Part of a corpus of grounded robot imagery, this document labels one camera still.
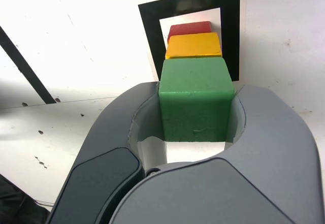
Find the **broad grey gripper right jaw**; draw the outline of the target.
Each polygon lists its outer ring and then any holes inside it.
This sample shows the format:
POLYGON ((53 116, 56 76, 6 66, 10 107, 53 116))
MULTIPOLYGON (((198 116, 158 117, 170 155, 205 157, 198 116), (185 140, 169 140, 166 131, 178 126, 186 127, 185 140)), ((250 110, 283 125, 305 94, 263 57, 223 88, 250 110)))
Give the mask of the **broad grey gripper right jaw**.
POLYGON ((245 85, 223 152, 169 164, 138 183, 111 223, 324 223, 317 146, 304 120, 269 89, 245 85))

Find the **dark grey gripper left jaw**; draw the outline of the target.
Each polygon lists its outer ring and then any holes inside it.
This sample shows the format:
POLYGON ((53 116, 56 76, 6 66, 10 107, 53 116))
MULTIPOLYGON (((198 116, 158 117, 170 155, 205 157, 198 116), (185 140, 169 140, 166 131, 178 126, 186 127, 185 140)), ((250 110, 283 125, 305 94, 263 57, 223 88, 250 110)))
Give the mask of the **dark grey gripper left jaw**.
POLYGON ((109 223, 122 198, 146 174, 138 143, 164 139, 158 82, 138 84, 98 116, 47 223, 109 223))

